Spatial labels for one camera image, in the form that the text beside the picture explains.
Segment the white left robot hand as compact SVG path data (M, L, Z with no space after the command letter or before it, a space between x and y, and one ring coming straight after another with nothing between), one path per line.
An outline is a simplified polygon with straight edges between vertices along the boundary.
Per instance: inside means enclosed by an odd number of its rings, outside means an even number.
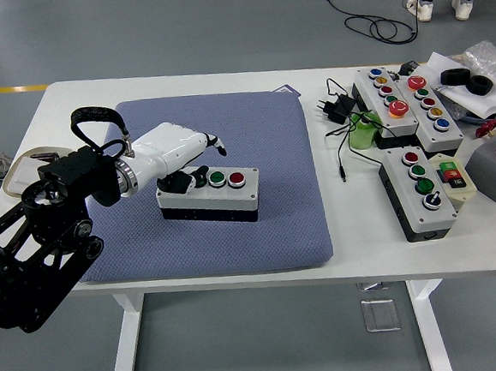
M135 142L120 156L118 169L123 197L137 194L150 181L169 194L187 194L196 178L182 169L208 147L225 156L224 143L216 136L197 132L174 123L161 123Z

